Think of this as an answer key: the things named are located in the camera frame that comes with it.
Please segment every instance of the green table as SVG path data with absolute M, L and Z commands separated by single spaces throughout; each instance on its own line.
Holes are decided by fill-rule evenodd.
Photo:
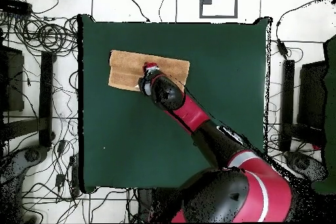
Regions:
M 112 49 L 189 60 L 192 95 L 263 152 L 268 18 L 254 25 L 145 24 L 93 22 L 83 15 L 82 22 L 79 143 L 86 188 L 179 187 L 209 167 L 190 136 L 149 99 L 108 86 Z

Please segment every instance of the white floor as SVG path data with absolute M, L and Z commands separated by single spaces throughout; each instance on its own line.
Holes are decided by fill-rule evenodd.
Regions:
M 41 12 L 51 8 L 56 0 L 27 0 L 32 3 L 34 12 Z M 160 22 L 160 17 L 163 22 L 241 22 L 252 23 L 260 16 L 270 16 L 273 18 L 272 25 L 272 39 L 276 39 L 275 29 L 276 23 L 280 16 L 296 7 L 303 5 L 306 2 L 312 0 L 238 0 L 238 18 L 235 19 L 213 19 L 206 18 L 200 19 L 199 1 L 200 0 L 164 0 L 161 6 L 159 14 L 159 8 L 162 0 L 135 0 L 141 7 L 143 14 L 150 19 L 151 22 Z M 304 55 L 298 49 L 292 50 L 292 56 L 294 60 L 302 59 L 295 64 L 295 85 L 299 84 L 299 71 L 303 64 L 324 60 L 322 42 L 326 41 L 330 37 L 336 34 L 336 7 L 329 1 L 322 1 L 319 3 L 311 4 L 305 8 L 293 11 L 284 16 L 282 23 L 279 27 L 279 38 L 286 41 L 285 44 L 288 47 L 296 47 L 302 49 Z M 222 14 L 225 11 L 230 12 L 230 6 L 220 4 L 219 0 L 214 0 L 218 3 L 218 6 L 214 6 L 211 11 L 216 11 L 218 7 L 219 13 Z M 145 21 L 146 19 L 140 14 L 139 9 L 131 0 L 59 0 L 59 4 L 51 11 L 40 16 L 48 17 L 66 17 L 71 18 L 77 14 L 91 14 L 96 21 Z M 64 19 L 57 19 L 54 23 L 63 24 Z M 10 34 L 10 41 L 17 41 L 14 34 Z M 34 57 L 27 52 L 25 46 L 15 43 L 9 43 L 11 47 L 23 50 L 25 57 L 25 68 L 39 76 L 39 66 Z M 271 44 L 271 53 L 277 51 L 276 44 Z M 281 67 L 283 58 L 279 53 L 272 55 L 271 57 L 271 84 L 270 95 L 275 95 L 280 92 L 280 85 L 276 83 L 281 82 Z M 68 123 L 76 130 L 77 120 L 77 99 L 74 94 L 74 89 L 71 88 L 68 83 L 69 76 L 72 72 L 77 70 L 77 61 L 73 55 L 59 57 L 54 64 L 55 78 L 59 81 L 57 84 L 59 87 L 63 87 L 68 91 L 67 94 L 63 92 L 57 92 L 54 95 L 54 119 L 52 121 L 54 132 L 56 133 L 56 140 L 59 137 L 66 134 L 66 128 Z M 33 74 L 29 74 L 30 80 L 37 80 L 38 77 Z M 75 85 L 75 78 L 72 78 L 73 85 Z M 295 104 L 294 104 L 294 119 L 296 121 L 297 113 L 297 101 L 298 101 L 299 87 L 295 90 Z M 39 83 L 32 82 L 28 87 L 24 82 L 24 93 L 30 99 L 33 107 L 38 111 L 39 104 Z M 280 95 L 272 97 L 270 101 L 273 104 L 269 104 L 270 110 L 277 110 L 280 107 Z M 278 122 L 279 112 L 276 113 L 276 117 L 273 112 L 269 112 L 269 122 Z M 30 108 L 29 103 L 25 99 L 25 109 L 23 112 L 11 112 L 9 114 L 8 122 L 21 120 L 22 116 L 34 117 L 33 111 Z M 270 131 L 270 136 L 275 134 L 274 131 Z M 20 137 L 10 141 L 9 148 L 14 149 L 24 137 Z M 67 132 L 65 139 L 71 140 L 73 136 Z M 21 146 L 27 146 L 32 143 L 36 143 L 37 135 L 26 139 Z M 297 147 L 297 143 L 292 143 L 293 149 Z M 74 151 L 78 149 L 77 143 L 74 144 Z M 63 161 L 65 165 L 62 165 L 62 169 L 65 171 L 69 162 L 69 157 L 72 150 L 69 150 L 64 155 Z M 319 159 L 319 154 L 316 152 L 314 156 Z M 56 172 L 53 172 L 53 166 L 49 168 L 52 162 L 52 157 L 49 154 L 47 159 L 38 166 L 31 168 L 27 175 L 31 175 L 35 172 L 39 172 L 45 169 L 43 172 L 36 173 L 30 177 L 26 177 L 24 181 L 23 191 L 28 191 L 35 183 L 46 183 L 50 189 L 54 187 Z M 36 204 L 32 209 L 41 212 L 44 215 L 43 223 L 53 224 L 56 223 L 60 216 L 69 209 L 69 203 L 60 202 L 55 203 L 55 197 L 52 193 L 48 193 L 48 190 L 44 187 L 40 188 L 40 185 L 32 190 L 24 198 L 25 207 L 29 208 Z M 92 211 L 99 205 L 101 205 L 106 195 L 115 191 L 110 188 L 100 188 L 94 194 L 91 195 L 91 201 L 89 201 L 88 195 L 83 195 L 77 201 L 78 207 L 71 209 L 73 213 L 67 218 L 66 223 L 86 223 L 89 219 L 89 209 Z M 65 188 L 63 197 L 69 197 L 68 189 Z M 126 193 L 110 193 L 108 200 L 94 211 L 93 223 L 119 223 L 125 218 L 126 207 Z M 137 203 L 131 202 L 131 209 L 133 214 L 137 212 Z

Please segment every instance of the tangled wires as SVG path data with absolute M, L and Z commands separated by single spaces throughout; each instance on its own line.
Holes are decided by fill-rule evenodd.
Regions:
M 46 16 L 41 19 L 32 14 L 32 18 L 15 20 L 12 28 L 14 34 L 31 54 L 34 50 L 66 56 L 77 47 L 76 17 L 66 19 L 63 26 L 49 24 L 50 19 L 56 20 Z
M 15 34 L 20 42 L 10 42 L 25 45 L 33 56 L 40 55 L 35 55 L 32 51 L 47 51 L 58 56 L 67 56 L 73 52 L 77 47 L 76 16 L 72 18 L 38 16 L 55 8 L 57 4 L 58 0 L 54 6 L 45 11 L 33 12 L 30 18 L 0 13 L 0 27 L 6 26 L 8 29 L 5 39 L 9 34 Z M 65 20 L 62 26 L 53 22 L 60 19 Z

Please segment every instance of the floor tile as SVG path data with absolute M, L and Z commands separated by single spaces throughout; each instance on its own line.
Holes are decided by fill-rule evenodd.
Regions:
M 271 16 L 272 39 L 276 39 L 276 23 L 280 16 L 313 0 L 262 0 L 262 16 Z M 336 33 L 336 7 L 329 1 L 321 1 L 289 12 L 283 16 L 278 37 L 295 41 L 326 41 Z

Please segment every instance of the cloth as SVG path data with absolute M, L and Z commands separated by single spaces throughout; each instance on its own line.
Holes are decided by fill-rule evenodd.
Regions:
M 110 78 L 108 85 L 129 91 L 140 91 L 138 79 L 144 75 L 142 66 L 145 62 L 155 62 L 183 91 L 189 72 L 189 62 L 160 56 L 112 50 L 110 57 Z

